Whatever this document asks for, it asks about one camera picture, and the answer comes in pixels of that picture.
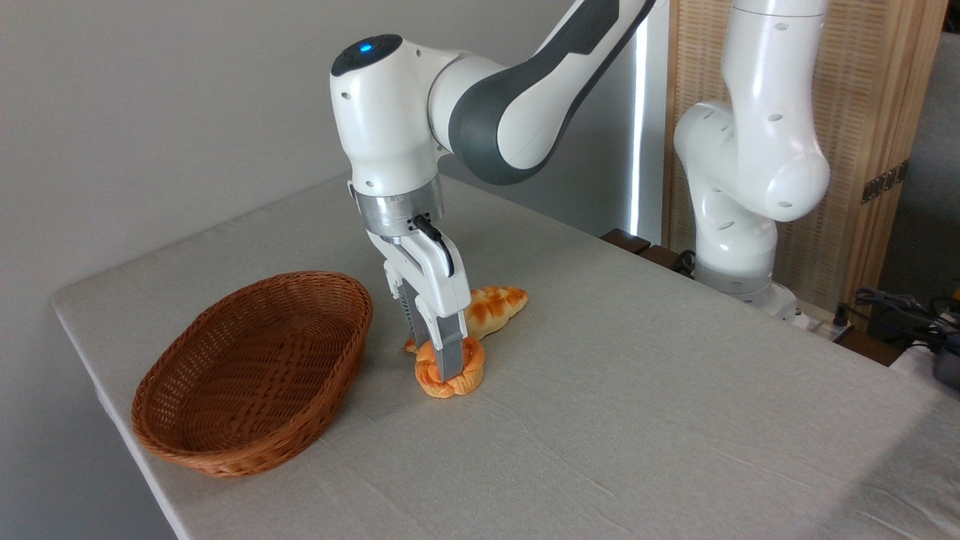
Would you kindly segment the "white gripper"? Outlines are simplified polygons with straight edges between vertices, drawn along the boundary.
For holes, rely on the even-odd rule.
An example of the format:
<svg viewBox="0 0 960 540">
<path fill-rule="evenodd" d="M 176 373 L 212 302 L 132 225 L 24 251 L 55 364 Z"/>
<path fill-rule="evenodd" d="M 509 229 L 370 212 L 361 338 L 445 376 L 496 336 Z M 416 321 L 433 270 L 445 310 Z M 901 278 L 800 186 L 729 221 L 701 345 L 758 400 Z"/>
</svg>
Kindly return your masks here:
<svg viewBox="0 0 960 540">
<path fill-rule="evenodd" d="M 420 347 L 430 341 L 441 382 L 462 374 L 462 341 L 467 337 L 464 311 L 471 294 L 455 243 L 445 236 L 435 241 L 423 230 L 401 237 L 367 235 L 385 257 L 388 285 L 402 307 L 414 344 Z"/>
</svg>

